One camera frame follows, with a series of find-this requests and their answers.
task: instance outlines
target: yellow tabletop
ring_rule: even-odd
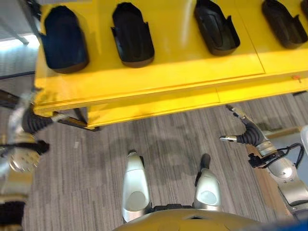
[[[82,71],[58,74],[46,66],[41,47],[35,79],[36,86],[43,88],[37,99],[38,111],[105,103],[264,73],[234,1],[221,1],[219,5],[226,17],[232,16],[241,45],[233,54],[224,57],[209,53],[193,15],[195,0],[132,2],[149,23],[154,62],[138,69],[121,63],[110,29],[118,1],[63,3],[80,21],[90,63]],[[43,6],[42,22],[54,6]]]
[[[35,85],[38,114],[88,108],[89,128],[131,119],[308,90],[308,42],[282,47],[261,11],[260,0],[221,0],[232,16],[241,45],[234,53],[209,53],[193,15],[196,0],[131,1],[146,22],[155,59],[143,68],[123,66],[110,27],[117,0],[61,3],[78,17],[89,65],[72,74],[50,70],[40,47]],[[300,0],[281,0],[290,13],[308,19]],[[43,22],[52,7],[42,7]]]

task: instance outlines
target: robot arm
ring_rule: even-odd
[[[308,214],[308,187],[298,178],[297,167],[304,155],[302,144],[295,143],[284,149],[276,147],[266,138],[258,126],[242,110],[230,105],[226,106],[233,115],[245,125],[246,131],[237,136],[221,136],[222,141],[250,144],[257,148],[260,156],[249,155],[252,167],[266,168],[271,177],[277,182],[279,192],[288,210],[297,218]],[[293,148],[300,147],[296,163],[292,163],[285,156]]]
[[[22,230],[24,206],[35,168],[49,145],[34,135],[66,116],[42,117],[33,113],[35,92],[23,94],[9,118],[7,144],[0,144],[0,231]]]

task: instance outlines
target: black plastic tray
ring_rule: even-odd
[[[46,63],[58,73],[72,73],[86,67],[89,55],[84,34],[75,14],[66,6],[52,8],[41,34]]]
[[[194,16],[213,55],[230,54],[241,44],[231,16],[226,19],[220,7],[212,1],[197,0]]]
[[[118,4],[113,15],[112,33],[122,63],[142,67],[154,59],[154,46],[148,23],[141,11],[130,2]]]
[[[305,13],[306,17],[308,18],[308,0],[303,0],[301,2],[301,7],[302,7],[302,10]]]
[[[307,42],[307,33],[299,21],[299,15],[293,18],[282,3],[276,0],[265,0],[262,11],[272,31],[284,47],[296,48]]]

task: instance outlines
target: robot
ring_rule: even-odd
[[[49,145],[35,140],[35,134],[66,115],[42,117],[33,113],[35,93],[24,94],[10,116],[7,144],[0,145],[0,231],[21,231],[24,206],[40,155]],[[298,220],[308,218],[308,188],[298,178],[296,168],[305,148],[295,143],[276,149],[258,126],[242,110],[226,106],[245,125],[246,132],[237,136],[221,136],[222,141],[250,144],[260,156],[249,155],[252,167],[266,168],[277,182],[279,192],[290,213]],[[308,144],[308,129],[303,130],[303,143]],[[285,156],[296,147],[300,152],[296,163]],[[123,181],[122,217],[124,224],[116,231],[229,231],[258,225],[257,221],[221,211],[219,181],[210,171],[210,156],[204,154],[195,180],[195,196],[191,205],[152,206],[144,158],[135,150],[127,155]]]

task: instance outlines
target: gray carpet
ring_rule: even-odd
[[[1,88],[20,94],[31,77],[1,81]],[[308,124],[303,95],[291,94],[236,103],[263,129]],[[9,110],[0,109],[0,131]],[[266,207],[246,148],[220,142],[224,134],[244,131],[225,107],[108,125],[91,132],[56,124],[38,134],[51,144],[36,171],[26,207],[26,231],[112,230],[122,224],[121,190],[126,154],[144,156],[153,205],[191,205],[194,179],[203,153],[221,184],[223,209],[262,222],[276,219]]]

